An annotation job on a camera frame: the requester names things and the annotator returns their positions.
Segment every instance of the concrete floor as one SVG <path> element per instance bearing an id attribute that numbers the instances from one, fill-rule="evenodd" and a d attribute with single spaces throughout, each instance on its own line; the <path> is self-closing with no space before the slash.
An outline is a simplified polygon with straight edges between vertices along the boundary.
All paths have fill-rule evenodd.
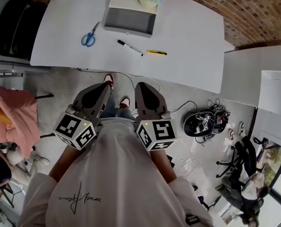
<path id="1" fill-rule="evenodd" d="M 106 73 L 81 72 L 70 68 L 52 68 L 49 74 L 26 76 L 24 89 L 30 90 L 35 96 L 41 96 L 53 93 L 53 98 L 38 100 L 38 126 L 40 134 L 49 134 L 61 111 L 65 111 L 67 106 L 73 102 L 79 91 L 95 83 L 103 82 Z M 134 106 L 134 89 L 131 81 L 122 74 L 114 73 L 115 85 L 114 91 L 117 103 L 123 96 L 129 96 L 131 100 L 131 110 Z M 132 78 L 134 85 L 139 81 L 145 81 L 159 89 L 154 81 L 147 78 Z M 166 99 L 168 109 L 176 110 L 179 106 L 188 100 L 194 101 L 198 108 L 205 108 L 207 101 L 215 101 L 217 95 L 211 92 L 203 91 L 197 88 L 188 87 L 180 84 L 159 81 L 162 89 L 161 94 Z M 227 128 L 238 128 L 240 121 L 245 123 L 246 129 L 249 128 L 254 108 L 234 103 L 227 100 L 221 100 L 227 111 L 231 112 Z M 191 183 L 198 187 L 198 196 L 204 196 L 207 204 L 212 204 L 219 196 L 214 188 L 220 184 L 220 179 L 215 176 L 223 168 L 216 165 L 218 160 L 227 160 L 230 150 L 230 140 L 227 136 L 227 129 L 216 135 L 212 141 L 206 143 L 204 147 L 196 143 L 194 138 L 187 136 L 181 128 L 181 118 L 185 113 L 194 108 L 192 103 L 186 104 L 177 112 L 171 114 L 178 126 L 178 136 L 182 139 L 167 149 L 167 154 L 173 157 L 172 162 L 175 164 L 174 170 L 177 175 L 184 175 Z M 51 164 L 40 169 L 40 172 L 48 174 L 53 165 L 56 163 L 66 145 L 58 137 L 49 137 L 41 139 L 36 143 L 37 154 L 50 160 Z M 187 149 L 189 158 L 201 158 L 201 164 L 190 173 L 198 163 L 199 159 L 194 160 L 190 169 L 185 174 L 181 174 L 179 169 L 183 164 L 179 161 L 187 158 Z M 188 165 L 185 165 L 181 172 L 185 172 Z"/>

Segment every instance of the desk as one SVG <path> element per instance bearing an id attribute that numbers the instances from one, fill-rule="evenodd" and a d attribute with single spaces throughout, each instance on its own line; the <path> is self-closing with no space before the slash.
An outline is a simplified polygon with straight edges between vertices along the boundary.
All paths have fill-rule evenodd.
<path id="1" fill-rule="evenodd" d="M 39 27 L 33 66 L 120 71 L 219 93 L 224 61 L 223 17 L 192 0 L 165 0 L 158 6 L 151 38 L 104 30 L 91 48 L 81 45 L 108 11 L 110 0 L 51 0 Z M 144 53 L 141 57 L 117 39 Z M 147 54 L 164 51 L 167 56 Z"/>

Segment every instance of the pink cloth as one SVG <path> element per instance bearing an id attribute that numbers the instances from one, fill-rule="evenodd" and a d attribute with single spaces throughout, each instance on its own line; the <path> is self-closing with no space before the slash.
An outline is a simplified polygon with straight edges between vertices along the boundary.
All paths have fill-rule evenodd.
<path id="1" fill-rule="evenodd" d="M 35 98 L 28 91 L 0 86 L 0 107 L 12 122 L 12 125 L 6 125 L 0 121 L 0 143 L 16 143 L 26 158 L 30 157 L 32 146 L 40 139 L 36 106 Z"/>

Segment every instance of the red brick wall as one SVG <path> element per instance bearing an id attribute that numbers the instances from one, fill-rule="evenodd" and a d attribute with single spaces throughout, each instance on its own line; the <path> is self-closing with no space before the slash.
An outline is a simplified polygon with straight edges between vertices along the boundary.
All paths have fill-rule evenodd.
<path id="1" fill-rule="evenodd" d="M 50 0 L 32 0 L 48 4 Z M 281 0 L 194 0 L 224 17 L 225 39 L 235 46 L 281 44 Z"/>

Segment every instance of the hand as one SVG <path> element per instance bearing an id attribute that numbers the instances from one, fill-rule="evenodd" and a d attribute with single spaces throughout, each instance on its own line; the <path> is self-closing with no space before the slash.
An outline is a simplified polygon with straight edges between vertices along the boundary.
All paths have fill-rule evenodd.
<path id="1" fill-rule="evenodd" d="M 14 165 L 12 165 L 12 164 L 8 164 L 8 167 L 10 168 L 10 170 L 11 170 L 11 172 L 14 172 L 14 170 L 15 170 L 15 167 L 14 167 Z"/>

